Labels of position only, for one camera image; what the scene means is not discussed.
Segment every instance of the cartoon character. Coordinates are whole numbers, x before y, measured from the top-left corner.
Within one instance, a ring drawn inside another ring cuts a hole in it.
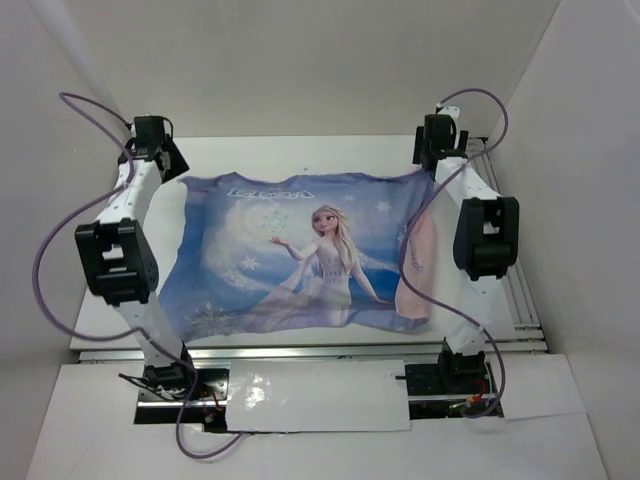
[[[318,238],[302,250],[274,237],[271,243],[283,246],[299,263],[295,272],[252,309],[259,315],[254,326],[262,331],[295,328],[295,323],[312,326],[340,327],[347,324],[351,292],[349,277],[353,275],[362,289],[375,302],[389,305],[376,294],[358,260],[356,246],[349,235],[347,217],[336,207],[323,205],[311,216],[311,227]],[[314,258],[318,274],[300,292],[293,293]]]

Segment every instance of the fabric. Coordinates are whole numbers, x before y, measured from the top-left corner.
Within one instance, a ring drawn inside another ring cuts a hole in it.
[[[352,323],[418,333],[426,324],[430,305],[400,282],[397,266],[407,224],[433,193],[426,173],[182,181],[183,241],[160,303],[184,341]],[[405,259],[426,293],[434,249],[426,213]]]

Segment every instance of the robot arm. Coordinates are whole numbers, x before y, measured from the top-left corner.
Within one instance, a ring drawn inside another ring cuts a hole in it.
[[[76,244],[91,292],[103,297],[131,328],[142,327],[153,342],[192,364],[158,303],[158,264],[142,231],[155,191],[189,167],[165,133],[163,117],[136,117],[134,126],[135,136],[127,143],[133,155],[131,184],[109,199],[95,222],[77,227]],[[130,166],[124,156],[118,163],[117,186],[121,186]],[[192,373],[185,366],[162,355],[143,335],[135,336],[150,383],[164,388],[190,384]]]
[[[457,107],[438,107],[436,114],[425,117],[424,126],[416,132],[413,163],[422,164],[439,184],[468,162],[468,132],[459,132],[455,123],[459,113]],[[490,330],[491,299],[500,288],[499,279],[518,255],[518,202],[492,190],[471,168],[460,172],[445,190],[460,209],[453,257],[464,273],[457,307],[463,312],[475,312],[475,320]],[[454,368],[456,361],[479,365],[484,348],[485,337],[480,329],[462,318],[452,321],[445,349],[454,357]],[[476,357],[476,361],[463,357]]]

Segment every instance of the white wall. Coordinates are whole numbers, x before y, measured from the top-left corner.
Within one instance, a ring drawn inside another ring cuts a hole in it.
[[[113,184],[116,152],[57,99],[88,89],[27,2],[0,2],[0,65],[0,476],[14,480],[26,476],[58,367],[70,359],[69,339],[35,305],[31,262],[58,219]],[[69,325],[84,289],[72,232],[43,271],[45,295]]]
[[[640,478],[640,17],[632,5],[561,2],[509,102],[512,128],[493,158],[500,187],[521,204],[521,258],[538,313],[553,347],[569,355],[613,480]]]
[[[508,98],[559,0],[65,1],[126,112],[211,136],[406,134],[459,88]]]

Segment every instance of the cable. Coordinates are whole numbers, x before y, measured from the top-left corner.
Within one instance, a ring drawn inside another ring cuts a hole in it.
[[[213,402],[216,404],[216,410],[218,410],[218,411],[222,410],[222,407],[220,406],[220,403],[218,402],[218,397],[216,396],[216,390],[213,387],[211,387],[211,396],[213,397]]]
[[[149,387],[148,385],[145,385],[144,382],[142,382],[140,378],[130,377],[129,375],[125,375],[124,373],[119,373],[118,377],[120,377],[123,380],[129,382],[134,387],[140,388],[140,389],[145,390],[145,391],[147,391],[149,393],[152,393],[153,395],[156,395],[157,397],[160,397],[160,399],[165,401],[165,402],[175,402],[176,401],[175,398],[166,398],[166,397],[164,397],[162,395],[162,392],[159,389],[154,389],[154,388]]]
[[[117,145],[117,147],[122,151],[122,153],[124,154],[124,156],[127,159],[127,163],[129,164],[129,174],[127,175],[127,179],[125,180],[125,182],[121,186],[119,186],[118,188],[110,191],[109,193],[105,193],[104,195],[101,195],[100,197],[98,197],[98,198],[96,198],[94,200],[91,200],[86,205],[74,210],[69,215],[67,215],[65,218],[63,218],[60,223],[58,223],[55,227],[53,227],[51,232],[49,232],[49,234],[42,241],[42,244],[40,245],[40,247],[38,248],[38,251],[36,252],[36,256],[35,256],[35,258],[33,260],[33,267],[31,269],[31,286],[33,288],[33,293],[34,293],[34,295],[36,297],[36,303],[38,304],[38,307],[40,307],[40,310],[44,314],[45,318],[55,328],[57,328],[61,332],[66,333],[67,335],[69,335],[71,337],[75,337],[75,338],[79,338],[81,340],[86,340],[86,341],[91,341],[91,342],[111,342],[111,341],[114,341],[114,340],[120,340],[122,338],[128,337],[129,335],[133,335],[134,333],[139,333],[140,335],[142,335],[145,338],[145,340],[147,340],[149,342],[149,344],[151,344],[162,355],[164,355],[167,358],[170,358],[174,362],[176,362],[176,363],[184,366],[185,368],[188,368],[189,370],[191,370],[193,372],[193,383],[191,384],[191,388],[190,388],[189,392],[185,396],[185,399],[184,399],[184,401],[182,403],[182,406],[180,407],[180,411],[178,412],[178,418],[176,420],[176,428],[175,428],[176,443],[178,444],[178,448],[180,449],[180,451],[184,455],[186,455],[187,457],[192,458],[194,460],[207,460],[207,459],[216,457],[216,456],[224,453],[225,451],[227,451],[233,445],[235,445],[240,440],[240,438],[242,438],[243,434],[242,433],[237,434],[228,443],[226,443],[225,445],[223,445],[222,447],[220,447],[219,449],[217,449],[217,450],[215,450],[215,451],[213,451],[211,453],[198,454],[198,453],[192,453],[192,452],[190,452],[189,450],[186,449],[186,447],[184,446],[184,444],[182,442],[182,436],[180,434],[180,432],[181,432],[181,428],[180,427],[181,427],[181,424],[182,424],[182,417],[184,415],[184,412],[185,412],[185,409],[187,407],[187,404],[189,403],[189,399],[193,397],[193,392],[195,391],[195,389],[196,389],[196,387],[198,385],[198,369],[197,368],[195,368],[193,365],[189,364],[188,362],[185,362],[181,358],[178,358],[175,355],[172,355],[164,347],[162,347],[161,345],[157,344],[149,336],[147,331],[144,328],[141,328],[141,327],[132,328],[132,329],[129,329],[129,330],[127,330],[125,332],[122,332],[122,333],[118,333],[118,334],[115,334],[115,335],[106,335],[106,336],[87,335],[85,333],[76,332],[73,328],[67,327],[64,323],[62,323],[60,320],[58,320],[55,317],[55,315],[53,314],[53,312],[51,312],[51,310],[49,309],[49,307],[47,306],[47,304],[46,304],[46,302],[44,300],[44,296],[42,294],[42,288],[41,288],[41,285],[40,285],[40,268],[41,268],[41,265],[42,265],[42,258],[44,257],[44,253],[47,250],[47,248],[49,247],[49,245],[51,244],[51,241],[53,240],[53,238],[58,234],[58,232],[60,232],[60,230],[62,230],[75,217],[77,217],[81,213],[89,210],[91,207],[94,207],[95,205],[99,204],[100,202],[106,200],[107,198],[111,197],[112,195],[119,194],[120,192],[125,190],[129,186],[129,183],[131,183],[131,180],[133,179],[133,176],[135,174],[134,165],[133,165],[133,157],[131,156],[131,153],[129,152],[129,150],[127,150],[127,148],[122,144],[122,142],[120,142],[120,140],[118,140],[116,138],[116,136],[113,133],[111,133],[103,124],[101,124],[94,117],[92,117],[87,112],[82,110],[80,107],[75,105],[69,99],[73,98],[73,99],[76,99],[76,100],[80,100],[82,102],[90,103],[91,105],[95,105],[95,106],[105,110],[106,112],[111,113],[113,116],[115,116],[120,121],[122,121],[125,125],[129,126],[130,124],[128,124],[126,122],[126,120],[124,120],[124,118],[122,118],[120,115],[118,115],[113,110],[111,110],[111,109],[105,107],[104,105],[101,105],[98,102],[96,102],[94,100],[91,100],[89,98],[83,97],[81,95],[76,95],[76,94],[73,94],[73,93],[67,93],[67,92],[60,92],[59,97],[73,111],[75,111],[76,113],[81,115],[89,123],[91,123],[96,128],[98,128],[113,143],[115,143]]]
[[[171,127],[171,139],[173,140],[173,122],[169,120],[167,117],[162,117],[162,120],[167,122]]]
[[[69,101],[69,98],[75,98],[76,100],[81,100],[83,102],[86,103],[90,103],[91,105],[101,108],[102,110],[104,110],[105,112],[111,114],[112,116],[116,117],[118,120],[120,120],[120,122],[127,127],[127,130],[131,130],[131,123],[127,122],[124,117],[122,117],[122,115],[120,115],[118,112],[116,112],[115,110],[110,109],[109,107],[96,102],[95,100],[92,100],[88,97],[83,97],[82,95],[78,95],[76,93],[69,93],[69,92],[60,92],[58,94],[58,96],[62,99],[62,101],[64,103],[66,103],[73,111],[75,111],[76,113],[82,115],[85,119],[89,120],[91,123],[93,123],[96,127],[100,128],[100,130],[102,130],[102,132],[107,135],[108,137],[110,137],[110,135],[103,129],[101,128],[101,126],[99,124],[97,124],[94,119],[90,116],[88,116],[82,109],[78,108],[77,106],[75,106],[71,101]]]
[[[491,379],[492,375],[491,372],[489,371],[489,365],[485,363],[484,365],[487,375],[485,378],[487,378],[487,382],[489,382],[489,395],[491,395],[493,393],[493,380]]]
[[[409,226],[407,227],[407,233],[405,234],[405,237],[402,240],[402,244],[400,245],[400,252],[398,254],[398,270],[400,272],[400,278],[405,283],[407,288],[409,288],[409,290],[411,290],[413,293],[415,293],[417,296],[419,296],[423,300],[426,300],[427,302],[432,303],[433,305],[436,305],[437,307],[443,308],[443,309],[445,309],[445,310],[447,310],[447,311],[449,311],[451,313],[455,313],[456,315],[464,318],[467,322],[469,322],[472,325],[474,325],[475,327],[479,328],[482,331],[482,333],[485,335],[485,337],[487,337],[487,340],[491,344],[491,347],[493,348],[493,351],[496,354],[496,359],[498,361],[498,366],[500,368],[500,375],[502,377],[502,382],[500,383],[500,388],[498,389],[498,393],[497,393],[495,399],[493,400],[493,402],[491,402],[489,404],[489,406],[485,410],[480,412],[480,413],[471,415],[471,414],[467,414],[465,409],[461,410],[461,414],[464,417],[467,417],[467,418],[480,418],[480,417],[485,417],[485,416],[489,415],[496,408],[498,408],[498,405],[500,405],[500,400],[502,399],[502,396],[504,395],[504,389],[505,389],[505,386],[506,386],[506,370],[505,370],[505,366],[504,366],[504,359],[502,358],[502,354],[500,353],[500,349],[498,348],[498,344],[496,343],[496,341],[493,338],[493,336],[477,320],[471,318],[469,315],[467,315],[466,313],[458,310],[457,308],[452,307],[451,305],[448,305],[448,304],[446,304],[444,302],[441,302],[439,300],[436,300],[435,298],[430,297],[429,295],[426,295],[425,293],[421,292],[415,285],[413,285],[409,281],[409,279],[407,278],[406,273],[404,271],[404,260],[405,260],[405,257],[407,255],[407,244],[409,242],[409,237],[413,233],[413,230],[414,230],[416,224],[418,223],[418,220],[422,216],[422,214],[427,210],[429,205],[431,205],[433,200],[440,194],[440,192],[442,192],[447,187],[447,185],[449,185],[449,183],[451,183],[458,175],[460,175],[464,171],[465,168],[467,168],[467,166],[469,165],[469,162],[471,162],[472,160],[474,160],[474,159],[476,159],[478,157],[481,157],[484,154],[488,154],[489,152],[493,151],[498,145],[500,145],[502,143],[502,141],[504,140],[504,137],[507,135],[507,130],[509,129],[509,115],[507,114],[507,109],[504,106],[504,104],[502,103],[502,101],[496,95],[494,95],[493,93],[491,93],[488,90],[485,90],[484,88],[475,88],[474,87],[474,88],[465,88],[463,90],[458,90],[457,92],[454,92],[451,95],[445,97],[438,104],[438,107],[440,107],[443,103],[448,102],[452,98],[455,98],[455,97],[457,97],[459,95],[462,95],[464,93],[481,93],[483,95],[487,95],[488,97],[491,97],[498,104],[498,107],[500,107],[500,110],[502,111],[502,116],[503,116],[503,119],[504,119],[504,125],[503,125],[503,129],[502,129],[502,134],[500,135],[498,140],[496,140],[496,142],[493,145],[491,145],[490,147],[485,147],[485,149],[482,150],[481,152],[474,153],[474,154],[470,155],[469,158],[467,158],[467,160],[464,162],[464,164],[460,168],[458,168],[458,170],[456,170],[453,174],[451,174],[444,182],[442,182],[438,186],[438,188],[435,189],[435,191],[433,192],[433,195],[431,195],[431,197],[429,197],[429,199],[427,199],[427,201],[418,209],[416,214],[411,219],[411,222],[409,223]]]
[[[211,412],[207,408],[207,401],[204,394],[204,390],[202,390],[202,387],[198,387],[198,391],[200,392],[200,401],[202,402],[202,410],[204,411],[204,413],[210,415]]]
[[[487,382],[485,382],[481,378],[478,378],[474,383],[480,386],[480,393],[478,393],[477,395],[473,395],[470,399],[471,402],[475,403],[480,402],[482,400],[482,396],[487,393]]]

